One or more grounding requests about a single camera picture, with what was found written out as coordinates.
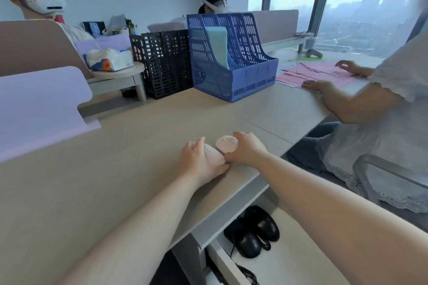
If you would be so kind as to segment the person's right hand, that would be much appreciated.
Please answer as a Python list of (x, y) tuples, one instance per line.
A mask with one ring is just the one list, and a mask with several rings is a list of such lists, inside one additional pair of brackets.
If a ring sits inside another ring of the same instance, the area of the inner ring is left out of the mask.
[(270, 154), (253, 132), (235, 131), (233, 136), (238, 140), (236, 151), (240, 151), (242, 160), (235, 163), (256, 167), (260, 159)]

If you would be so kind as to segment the person's left hand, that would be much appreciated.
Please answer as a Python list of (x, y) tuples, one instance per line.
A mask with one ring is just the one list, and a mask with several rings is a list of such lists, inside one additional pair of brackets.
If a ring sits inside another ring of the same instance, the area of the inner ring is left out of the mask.
[(182, 148), (179, 160), (179, 173), (181, 179), (186, 180), (197, 190), (216, 177), (209, 177), (209, 163), (204, 155), (205, 137), (196, 142), (188, 142)]

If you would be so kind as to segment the pink computer mouse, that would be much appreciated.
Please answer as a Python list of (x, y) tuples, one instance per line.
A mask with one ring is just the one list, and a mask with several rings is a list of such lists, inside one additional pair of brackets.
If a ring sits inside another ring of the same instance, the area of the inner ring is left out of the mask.
[(224, 155), (209, 144), (204, 144), (204, 155), (208, 163), (213, 167), (218, 167), (226, 163)]

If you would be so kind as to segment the pink round mouse cover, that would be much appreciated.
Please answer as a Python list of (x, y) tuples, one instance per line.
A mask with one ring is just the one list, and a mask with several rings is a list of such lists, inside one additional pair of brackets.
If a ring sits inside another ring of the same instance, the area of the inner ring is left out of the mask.
[(222, 153), (232, 153), (238, 148), (238, 140), (234, 136), (222, 136), (216, 141), (217, 150)]

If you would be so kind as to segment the person's right forearm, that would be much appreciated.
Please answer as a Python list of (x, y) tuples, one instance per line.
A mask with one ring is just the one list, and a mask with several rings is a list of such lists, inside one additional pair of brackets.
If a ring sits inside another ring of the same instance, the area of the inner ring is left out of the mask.
[(428, 285), (428, 234), (270, 153), (257, 170), (352, 285)]

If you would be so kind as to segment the person's left forearm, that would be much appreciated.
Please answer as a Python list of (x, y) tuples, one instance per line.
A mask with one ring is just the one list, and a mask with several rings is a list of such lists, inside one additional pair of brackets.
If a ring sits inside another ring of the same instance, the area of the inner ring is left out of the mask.
[(191, 197), (209, 180), (201, 172), (181, 174), (110, 232), (58, 285), (148, 285)]

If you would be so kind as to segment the blue plastic file holder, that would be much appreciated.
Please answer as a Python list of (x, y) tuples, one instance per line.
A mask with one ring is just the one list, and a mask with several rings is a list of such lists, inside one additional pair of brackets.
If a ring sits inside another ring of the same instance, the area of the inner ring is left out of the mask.
[[(275, 83), (279, 59), (263, 51), (252, 13), (186, 17), (195, 89), (234, 102)], [(226, 28), (229, 69), (215, 60), (206, 27)]]

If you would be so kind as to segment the white drawer cabinet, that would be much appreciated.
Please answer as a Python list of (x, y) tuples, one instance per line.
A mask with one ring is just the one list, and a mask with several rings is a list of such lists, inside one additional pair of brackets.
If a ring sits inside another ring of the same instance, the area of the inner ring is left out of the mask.
[(189, 234), (171, 250), (190, 285), (208, 285), (207, 277), (212, 273), (212, 266), (225, 285), (252, 285), (217, 240), (200, 248), (194, 236)]

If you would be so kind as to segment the light blue folder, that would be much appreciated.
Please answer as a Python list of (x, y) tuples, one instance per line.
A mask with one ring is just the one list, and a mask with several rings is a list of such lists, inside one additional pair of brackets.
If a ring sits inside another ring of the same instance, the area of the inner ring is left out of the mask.
[(220, 66), (229, 69), (227, 50), (227, 30), (225, 27), (206, 27), (215, 60)]

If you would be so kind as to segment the black plastic file holder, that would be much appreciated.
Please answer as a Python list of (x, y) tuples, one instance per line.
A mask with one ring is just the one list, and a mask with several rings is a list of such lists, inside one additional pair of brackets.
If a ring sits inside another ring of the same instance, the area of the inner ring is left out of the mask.
[(146, 94), (162, 99), (193, 87), (188, 30), (131, 35), (135, 62), (144, 65)]

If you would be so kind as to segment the spread of pink paper sheets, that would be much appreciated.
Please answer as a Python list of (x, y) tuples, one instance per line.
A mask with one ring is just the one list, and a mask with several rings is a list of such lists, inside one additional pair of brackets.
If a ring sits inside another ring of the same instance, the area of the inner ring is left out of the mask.
[(335, 66), (335, 61), (293, 61), (278, 65), (276, 83), (302, 88), (305, 81), (329, 81), (344, 88), (357, 79), (356, 75)]

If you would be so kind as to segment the white tissue pack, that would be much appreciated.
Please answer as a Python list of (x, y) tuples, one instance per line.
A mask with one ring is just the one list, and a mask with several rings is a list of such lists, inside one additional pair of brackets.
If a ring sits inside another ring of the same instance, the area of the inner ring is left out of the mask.
[(116, 72), (134, 66), (131, 50), (90, 50), (83, 55), (92, 71)]

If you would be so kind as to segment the purple box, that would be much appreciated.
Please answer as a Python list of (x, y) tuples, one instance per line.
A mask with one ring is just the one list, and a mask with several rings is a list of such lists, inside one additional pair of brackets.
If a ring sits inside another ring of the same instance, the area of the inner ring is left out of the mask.
[(75, 42), (75, 47), (81, 56), (91, 50), (114, 49), (118, 51), (131, 50), (131, 39), (127, 34), (118, 34), (98, 39), (81, 40)]

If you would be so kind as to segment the purple desk divider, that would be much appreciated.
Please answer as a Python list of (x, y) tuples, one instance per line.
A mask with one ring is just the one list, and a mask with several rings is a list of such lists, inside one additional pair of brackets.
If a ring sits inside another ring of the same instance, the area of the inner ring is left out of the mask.
[(78, 111), (92, 96), (73, 66), (0, 77), (0, 163), (101, 128)]

